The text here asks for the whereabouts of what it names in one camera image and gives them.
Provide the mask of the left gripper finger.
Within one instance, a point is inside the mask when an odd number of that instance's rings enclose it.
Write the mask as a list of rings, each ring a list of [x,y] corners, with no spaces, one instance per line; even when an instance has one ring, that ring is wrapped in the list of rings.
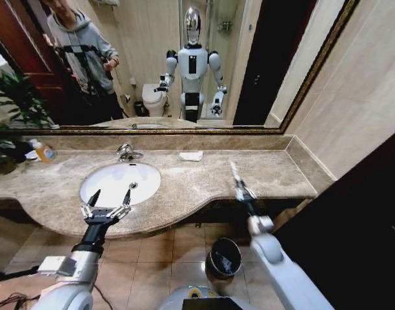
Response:
[[[111,219],[117,218],[118,220],[124,218],[131,210],[130,202],[131,202],[131,190],[129,189],[127,190],[123,198],[123,202],[121,206],[110,212],[110,218]]]
[[[86,203],[82,204],[81,212],[82,212],[84,219],[94,217],[94,215],[92,213],[92,208],[95,207],[100,193],[101,193],[101,190],[98,189],[93,195],[91,195],[91,197],[88,199],[88,201]]]

